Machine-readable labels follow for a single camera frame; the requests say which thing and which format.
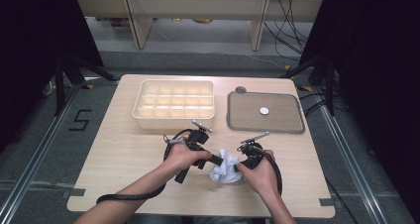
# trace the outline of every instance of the wooden table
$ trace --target wooden table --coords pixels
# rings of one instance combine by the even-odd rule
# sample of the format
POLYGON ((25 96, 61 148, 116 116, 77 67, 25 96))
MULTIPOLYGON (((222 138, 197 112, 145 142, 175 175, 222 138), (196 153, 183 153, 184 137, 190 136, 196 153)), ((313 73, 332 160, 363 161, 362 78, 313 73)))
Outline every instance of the wooden table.
MULTIPOLYGON (((162 135, 177 131, 142 130, 132 112, 141 83, 145 79, 211 80, 214 84, 215 118, 213 133, 204 148, 213 154, 227 150, 228 156, 246 157, 237 152, 240 142, 261 132, 233 131, 226 122, 227 96, 237 86, 250 92, 292 94, 289 79, 244 77, 193 77, 128 74, 122 77, 96 135, 75 188, 85 189, 83 196, 71 196, 70 211, 86 211, 96 199, 115 193, 157 167, 162 162, 165 143, 162 135)), ((281 170, 282 197, 294 217, 331 218, 334 206, 321 205, 331 200, 306 120, 303 134, 271 133, 259 140, 274 151, 281 170)), ((183 184, 170 180, 163 193, 148 200, 137 212, 176 215, 214 215, 267 217, 269 212, 257 194, 244 181, 222 184, 210 179, 213 164, 204 169, 192 167, 183 184)))

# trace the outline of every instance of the floor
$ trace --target floor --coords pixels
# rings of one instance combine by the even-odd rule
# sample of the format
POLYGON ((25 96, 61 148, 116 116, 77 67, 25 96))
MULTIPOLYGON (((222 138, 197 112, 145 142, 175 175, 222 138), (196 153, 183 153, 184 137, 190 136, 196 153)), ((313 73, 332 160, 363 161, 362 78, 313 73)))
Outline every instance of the floor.
MULTIPOLYGON (((246 22, 211 21, 202 24, 189 19, 156 19, 146 46, 138 50, 129 28, 112 27, 108 20, 86 20, 105 66, 119 75, 137 69, 135 56, 151 56, 155 65, 165 62, 167 66, 192 57, 198 61, 215 57, 214 61, 223 63, 225 56, 228 56, 235 61, 243 59, 244 66, 248 66, 248 62, 263 64, 251 67, 248 76, 264 76, 265 72, 267 76, 275 76, 272 70, 263 67, 272 66, 272 69, 284 72, 286 65, 297 66, 295 59, 298 59, 298 52, 301 51, 295 39, 282 36, 297 50, 276 43, 265 28, 260 49, 253 52, 246 22), (161 55, 168 55, 165 61, 161 55)), ((276 34, 277 26, 281 27, 281 23, 276 25, 269 22, 267 26, 276 34)), ((312 25, 300 23, 295 26, 304 36, 300 38, 305 40, 312 25)), ((287 25, 284 32, 293 35, 287 25)), ((199 73, 201 65, 197 64, 197 68, 194 68, 193 64, 192 73, 199 73)), ((217 74, 218 65, 214 64, 214 71, 211 72, 217 74)), ((84 72, 87 79, 96 76, 89 71, 84 72)), ((156 72, 168 73, 166 70, 156 72)), ((242 73, 231 71, 224 75, 230 74, 242 73)), ((307 83, 309 74, 310 69, 294 78, 299 96, 322 92, 322 86, 310 87, 307 83)), ((12 142, 0 155, 0 201, 6 203, 12 199, 18 204, 16 209, 10 211, 10 215, 2 214, 2 218, 6 216, 6 221, 2 220, 2 223, 51 223, 51 220, 71 223, 77 218, 79 213, 66 210, 66 199, 106 112, 108 102, 101 101, 110 101, 117 83, 100 81, 94 86, 94 89, 84 86, 67 88, 69 101, 76 105, 69 107, 62 119, 51 115, 54 110, 54 94, 46 96, 28 119, 21 131, 20 140, 12 142), (74 136, 68 130, 75 126, 73 118, 79 109, 86 107, 94 108, 89 113, 89 128, 74 136), (14 194, 14 190, 19 188, 26 190, 24 195, 14 194)), ((297 219, 298 223, 356 223, 354 218, 358 223, 414 223, 386 173, 374 155, 368 152, 368 144, 345 101, 335 99, 336 116, 331 117, 324 106, 315 106, 318 109, 313 112, 309 110, 320 99, 318 96, 301 98, 301 104, 308 111, 308 126, 324 174, 331 183, 336 216, 332 219, 297 219)))

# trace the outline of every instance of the gray carpet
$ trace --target gray carpet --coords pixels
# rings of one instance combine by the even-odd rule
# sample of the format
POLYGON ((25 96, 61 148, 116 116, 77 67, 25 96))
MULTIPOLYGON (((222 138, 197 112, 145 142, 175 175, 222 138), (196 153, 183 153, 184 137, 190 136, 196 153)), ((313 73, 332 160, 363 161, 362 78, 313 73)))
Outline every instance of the gray carpet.
MULTIPOLYGON (((284 74, 284 66, 297 66, 297 62, 280 56, 228 56, 219 54, 136 54, 136 53, 101 53, 106 64, 105 69, 116 76, 126 73, 148 74, 185 74, 211 76, 248 76, 278 77, 284 74), (269 60, 277 65, 261 61, 269 60)), ((85 76, 97 76, 83 69, 85 76)), ((296 76, 296 86, 308 85, 308 69, 296 76)), ((24 197, 12 223, 71 223, 78 213, 66 209, 65 194, 68 186, 75 184, 84 164, 90 146, 96 136, 103 116, 116 89, 115 84, 107 81, 97 82, 92 89, 80 89, 53 140, 40 169, 35 175, 34 183, 24 197), (79 128, 80 123, 73 119, 79 109, 90 109, 83 113, 81 119, 90 120, 86 130, 69 131, 79 128)), ((299 96, 311 92, 299 91, 299 96)), ((307 109, 317 101, 315 97, 301 100, 303 109, 307 109)), ((54 94, 41 100, 28 118, 26 126, 20 132, 21 140, 9 144, 0 155, 0 201, 3 202, 11 189, 10 180, 17 180, 23 172, 32 153, 41 141, 43 134, 53 119, 54 94)), ((368 183, 377 195, 384 215, 389 223, 413 223, 410 215, 399 199, 392 184, 386 177, 378 161, 368 154, 368 144, 364 140, 351 112, 341 98, 335 99, 337 106, 336 119, 346 136, 361 166, 368 183)), ((371 223, 368 212, 354 185, 335 140, 320 110, 307 117, 319 160, 326 177, 331 181, 347 206, 356 216, 359 223, 371 223)), ((332 219, 298 219, 298 223, 354 223, 349 212, 339 202, 337 195, 331 190, 336 200, 336 215, 332 219)))

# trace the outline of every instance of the black cable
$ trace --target black cable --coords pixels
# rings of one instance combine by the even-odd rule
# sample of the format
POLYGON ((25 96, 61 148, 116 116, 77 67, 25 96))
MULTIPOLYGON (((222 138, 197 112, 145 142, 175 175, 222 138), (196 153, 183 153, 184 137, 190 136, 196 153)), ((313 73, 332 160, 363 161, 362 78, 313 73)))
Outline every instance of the black cable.
POLYGON ((281 172, 280 172, 280 168, 278 168, 277 163, 275 162, 275 160, 272 158, 272 156, 265 152, 264 150, 253 146, 253 145, 249 145, 250 148, 254 151, 256 151, 257 153, 259 153, 260 155, 266 157, 266 159, 269 161, 269 163, 271 164, 272 168, 274 169, 275 172, 275 177, 277 178, 277 191, 278 193, 281 195, 282 191, 283 191, 283 182, 281 179, 281 172))
POLYGON ((275 160, 272 158, 272 156, 269 153, 264 152, 263 155, 271 163, 272 168, 274 168, 275 177, 277 178, 277 191, 281 195, 281 193, 283 192, 283 182, 281 179, 280 168, 278 168, 277 163, 275 162, 275 160))
POLYGON ((301 42, 304 42, 304 43, 306 43, 306 41, 302 41, 298 36, 297 36, 297 33, 299 34, 299 35, 301 35, 302 37, 304 37, 305 39, 306 39, 306 37, 305 36, 303 36, 297 29, 296 29, 296 27, 294 26, 294 18, 293 18, 293 9, 292 9, 292 1, 293 0, 289 0, 289 8, 287 9, 287 13, 286 13, 286 11, 285 11, 285 9, 284 9, 284 7, 283 7, 283 5, 282 5, 282 3, 281 3, 281 0, 278 0, 278 3, 279 3, 279 5, 280 5, 280 7, 281 7, 281 10, 283 11, 283 14, 284 14, 284 22, 283 22, 283 24, 281 25, 281 28, 280 28, 280 30, 283 32, 283 30, 282 30, 282 28, 283 28, 283 26, 284 26, 284 24, 287 22, 287 24, 289 25, 289 27, 290 27, 290 29, 292 30, 292 32, 293 32, 293 34, 294 34, 294 37, 292 37, 292 36, 290 36, 290 35, 287 35, 286 33, 284 33, 285 35, 287 35, 288 37, 290 37, 290 38, 293 38, 293 39, 295 39, 296 40, 296 42, 297 42, 297 44, 299 45, 299 47, 300 47, 300 49, 301 50, 303 50, 303 46, 302 46, 302 44, 301 44, 301 42))
POLYGON ((325 95, 325 93, 311 93, 311 94, 299 97, 299 99, 304 99, 304 98, 307 98, 307 97, 310 97, 310 96, 315 96, 315 95, 325 95))
MULTIPOLYGON (((176 139, 182 133, 191 132, 191 131, 192 131, 192 129, 182 130, 182 131, 178 132, 173 137, 173 139, 176 139)), ((105 201, 105 200, 114 200, 114 201, 116 201, 116 200, 119 200, 119 201, 140 201, 140 200, 150 199, 150 198, 153 198, 153 197, 158 196, 164 190, 165 186, 166 186, 166 183, 164 185, 162 185, 160 188, 158 188, 157 190, 153 191, 153 192, 149 192, 149 193, 145 193, 145 194, 138 194, 138 195, 129 195, 129 194, 105 194, 105 195, 100 196, 96 200, 96 204, 98 204, 98 203, 100 203, 102 201, 105 201)))
POLYGON ((327 102, 327 99, 322 99, 321 101, 315 103, 314 105, 312 105, 311 107, 309 107, 308 109, 306 109, 304 111, 305 117, 309 116, 309 114, 311 114, 313 111, 315 111, 316 109, 318 109, 321 106, 325 105, 326 102, 327 102))
POLYGON ((288 48, 290 48, 290 49, 292 49, 292 50, 294 50, 296 53, 298 53, 298 54, 302 54, 302 51, 300 51, 299 49, 297 49, 296 47, 294 47, 293 45, 291 45, 290 43, 288 43, 287 41, 285 41, 285 40, 283 40, 283 39, 281 39, 279 36, 278 36, 278 34, 280 33, 280 32, 278 32, 277 34, 275 34, 272 30, 271 30, 271 28, 266 24, 266 22, 264 22, 264 25, 265 25, 265 27, 268 29, 268 31, 271 33, 271 35, 277 40, 277 41, 279 41, 279 42, 281 42, 281 43, 283 43, 285 46, 287 46, 288 48))
POLYGON ((294 60, 294 61, 300 61, 300 59, 297 59, 297 58, 292 58, 292 57, 288 57, 288 56, 284 56, 284 55, 282 55, 282 54, 278 51, 278 49, 277 49, 277 40, 275 40, 274 47, 275 47, 275 51, 277 52, 277 54, 278 54, 280 57, 287 58, 287 59, 291 59, 291 60, 294 60))
POLYGON ((340 202, 343 204, 344 208, 346 208, 349 215, 352 217, 353 221, 358 224, 358 221, 356 220, 356 217, 353 215, 350 208, 347 206, 346 202, 343 200, 343 198, 340 196, 339 192, 336 190, 336 188, 333 186, 333 184, 328 180, 328 178, 325 176, 325 180, 327 181, 327 184, 333 189, 334 193, 336 193, 337 197, 339 198, 340 202))

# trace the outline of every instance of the wire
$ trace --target wire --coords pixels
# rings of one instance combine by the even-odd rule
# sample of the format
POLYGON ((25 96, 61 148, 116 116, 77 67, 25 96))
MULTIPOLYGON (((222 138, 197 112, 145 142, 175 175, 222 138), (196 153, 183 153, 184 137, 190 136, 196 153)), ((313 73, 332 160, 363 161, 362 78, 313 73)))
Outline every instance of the wire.
POLYGON ((295 60, 295 61, 300 61, 300 59, 291 58, 291 57, 288 57, 288 56, 283 56, 283 55, 282 55, 282 54, 281 54, 281 53, 277 50, 277 40, 275 40, 274 47, 275 47, 275 51, 277 52, 277 54, 278 54, 279 56, 284 57, 284 58, 288 58, 288 59, 292 59, 292 60, 295 60))
MULTIPOLYGON (((184 129, 180 132, 178 132, 173 139, 178 138, 180 135, 182 135, 185 132, 192 132, 192 129, 184 129)), ((169 145, 167 145, 166 147, 166 151, 165 151, 165 155, 163 156, 163 160, 166 159, 166 155, 168 153, 168 147, 169 145)), ((139 200, 146 200, 146 199, 150 199, 153 197, 158 196, 166 187, 166 183, 164 185, 162 185, 161 187, 159 187, 157 190, 153 191, 153 192, 149 192, 149 193, 145 193, 145 194, 138 194, 138 195, 129 195, 129 194, 105 194, 100 196, 97 200, 96 200, 96 204, 105 201, 105 200, 125 200, 125 201, 139 201, 139 200)))
POLYGON ((274 169, 275 177, 277 178, 277 191, 281 195, 281 193, 283 191, 283 182, 282 182, 282 179, 281 179, 281 172, 280 172, 280 168, 278 167, 277 163, 272 158, 272 156, 269 153, 267 153, 266 151, 264 151, 263 149, 260 149, 259 147, 256 147, 252 144, 247 144, 247 146, 243 147, 243 149, 251 149, 251 151, 254 151, 254 152, 260 154, 261 156, 266 157, 266 159, 269 161, 272 168, 274 169))
POLYGON ((343 200, 343 198, 340 196, 339 192, 336 190, 336 188, 333 186, 333 184, 328 180, 327 176, 324 176, 325 180, 327 181, 328 185, 333 189, 334 193, 336 193, 337 197, 339 198, 340 202, 343 204, 344 208, 346 208, 349 215, 352 217, 353 221, 357 224, 358 221, 356 220, 356 217, 353 215, 350 208, 347 206, 346 202, 343 200))
POLYGON ((325 93, 311 93, 311 94, 305 95, 303 97, 299 97, 299 99, 304 99, 304 98, 307 98, 307 97, 310 97, 310 96, 315 96, 315 95, 325 95, 325 93))
POLYGON ((285 46, 287 46, 288 48, 292 49, 293 51, 295 51, 298 54, 302 54, 302 51, 300 51, 299 49, 297 49, 296 47, 294 47, 293 45, 291 45, 290 43, 288 43, 287 41, 283 40, 282 38, 280 38, 278 36, 278 34, 280 32, 278 32, 277 34, 275 34, 271 28, 266 24, 266 22, 264 22, 265 27, 268 29, 268 31, 271 33, 271 35, 275 38, 276 41, 279 41, 281 43, 283 43, 285 46))
MULTIPOLYGON (((280 66, 280 65, 278 65, 278 64, 276 64, 275 62, 270 61, 270 60, 260 59, 260 58, 252 57, 252 56, 249 56, 249 55, 242 55, 242 56, 249 57, 249 58, 254 59, 254 60, 256 60, 256 61, 261 61, 261 62, 272 63, 272 64, 274 64, 275 66, 277 66, 277 67, 279 67, 279 68, 281 68, 281 69, 286 70, 284 67, 282 67, 282 66, 280 66)), ((290 57, 286 57, 286 58, 299 61, 299 59, 295 59, 295 58, 290 58, 290 57)))
POLYGON ((317 102, 316 104, 312 105, 311 107, 309 107, 308 109, 306 109, 304 111, 305 117, 309 116, 309 114, 311 114, 313 111, 315 111, 316 109, 320 108, 321 106, 325 105, 327 102, 327 99, 322 99, 321 101, 317 102))
POLYGON ((281 32, 283 32, 283 30, 282 30, 282 28, 283 28, 283 26, 284 26, 284 24, 287 22, 287 24, 289 25, 289 27, 290 27, 290 29, 292 30, 292 32, 293 32, 293 34, 294 34, 294 37, 293 36, 290 36, 290 35, 288 35, 288 34, 286 34, 286 33, 284 33, 285 35, 287 35, 288 37, 290 37, 290 38, 293 38, 293 39, 295 39, 296 40, 296 42, 297 42, 297 44, 299 45, 299 47, 300 47, 300 49, 301 50, 303 50, 303 46, 302 46, 302 43, 301 42, 304 42, 304 43, 306 43, 306 41, 304 41, 304 40, 302 40, 302 39, 300 39, 299 37, 298 37, 298 35, 297 34, 299 34, 300 36, 302 36, 304 39, 307 39, 305 36, 303 36, 297 29, 296 29, 296 26, 294 25, 294 17, 293 17, 293 8, 292 8, 292 2, 293 2, 293 0, 289 0, 289 6, 288 6, 288 9, 287 9, 287 13, 286 13, 286 11, 284 10, 284 7, 283 7, 283 5, 282 5, 282 3, 281 3, 281 0, 278 0, 278 3, 279 3, 279 5, 280 5, 280 7, 281 7, 281 11, 283 12, 283 14, 284 14, 284 22, 283 22, 283 24, 281 25, 281 28, 279 28, 279 30, 281 31, 281 32))

